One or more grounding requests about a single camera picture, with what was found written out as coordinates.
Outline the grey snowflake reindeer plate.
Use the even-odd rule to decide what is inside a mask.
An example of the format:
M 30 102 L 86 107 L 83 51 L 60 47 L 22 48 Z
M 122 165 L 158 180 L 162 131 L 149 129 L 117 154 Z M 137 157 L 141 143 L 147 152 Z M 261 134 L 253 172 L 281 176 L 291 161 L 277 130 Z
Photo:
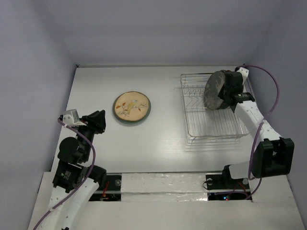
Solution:
M 211 110 L 226 109 L 228 105 L 222 100 L 218 94 L 222 89 L 225 81 L 226 70 L 214 72 L 204 88 L 204 105 Z

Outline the beige bird pattern plate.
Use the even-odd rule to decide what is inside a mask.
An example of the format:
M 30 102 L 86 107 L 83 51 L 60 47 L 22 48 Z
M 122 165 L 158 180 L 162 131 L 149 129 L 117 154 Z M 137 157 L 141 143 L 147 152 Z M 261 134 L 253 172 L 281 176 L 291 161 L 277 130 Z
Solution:
M 149 98 L 141 93 L 136 91 L 125 92 L 121 94 L 113 103 L 113 108 L 115 105 L 128 106 L 128 113 L 130 113 L 131 108 L 141 104 L 148 104 L 151 106 Z

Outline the teal blue plate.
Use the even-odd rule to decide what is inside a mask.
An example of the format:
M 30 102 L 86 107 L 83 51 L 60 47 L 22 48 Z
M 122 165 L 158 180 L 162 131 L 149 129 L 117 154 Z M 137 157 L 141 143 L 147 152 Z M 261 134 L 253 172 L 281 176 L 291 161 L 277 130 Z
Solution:
M 143 122 L 150 114 L 151 106 L 141 104 L 131 108 L 128 113 L 128 106 L 115 105 L 113 115 L 117 121 L 126 125 L 134 125 Z

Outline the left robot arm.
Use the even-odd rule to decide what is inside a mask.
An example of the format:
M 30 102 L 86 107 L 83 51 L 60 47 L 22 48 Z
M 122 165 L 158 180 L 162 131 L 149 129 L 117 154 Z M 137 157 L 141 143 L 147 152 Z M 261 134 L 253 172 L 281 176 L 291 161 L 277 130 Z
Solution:
M 105 110 L 79 117 L 77 110 L 67 110 L 58 123 L 74 132 L 60 142 L 58 166 L 52 181 L 47 212 L 35 230 L 73 230 L 87 202 L 97 189 L 107 183 L 106 170 L 96 166 L 95 135 L 106 129 Z

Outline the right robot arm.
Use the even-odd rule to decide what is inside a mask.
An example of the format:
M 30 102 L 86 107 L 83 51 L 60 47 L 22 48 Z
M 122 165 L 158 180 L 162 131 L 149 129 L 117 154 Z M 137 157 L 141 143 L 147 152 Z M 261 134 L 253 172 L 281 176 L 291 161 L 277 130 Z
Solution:
M 254 97 L 243 91 L 243 81 L 247 76 L 248 70 L 244 68 L 226 72 L 224 85 L 219 92 L 219 97 L 253 137 L 249 161 L 225 166 L 228 172 L 221 175 L 221 183 L 227 188 L 236 185 L 239 179 L 287 175 L 292 165 L 294 142 L 275 131 L 260 112 Z

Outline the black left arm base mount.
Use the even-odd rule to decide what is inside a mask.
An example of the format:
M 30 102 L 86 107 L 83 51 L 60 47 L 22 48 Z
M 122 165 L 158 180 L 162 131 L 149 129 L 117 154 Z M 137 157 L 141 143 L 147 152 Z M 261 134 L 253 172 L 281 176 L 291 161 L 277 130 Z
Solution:
M 106 185 L 98 188 L 89 201 L 121 201 L 122 174 L 107 174 Z

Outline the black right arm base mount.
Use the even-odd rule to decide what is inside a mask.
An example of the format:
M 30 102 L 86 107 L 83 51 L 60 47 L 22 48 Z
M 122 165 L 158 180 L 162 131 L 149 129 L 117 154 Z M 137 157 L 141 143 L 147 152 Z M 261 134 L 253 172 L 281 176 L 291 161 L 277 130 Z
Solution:
M 202 186 L 207 190 L 249 189 L 246 178 L 233 179 L 231 177 L 229 165 L 225 166 L 220 174 L 207 174 Z

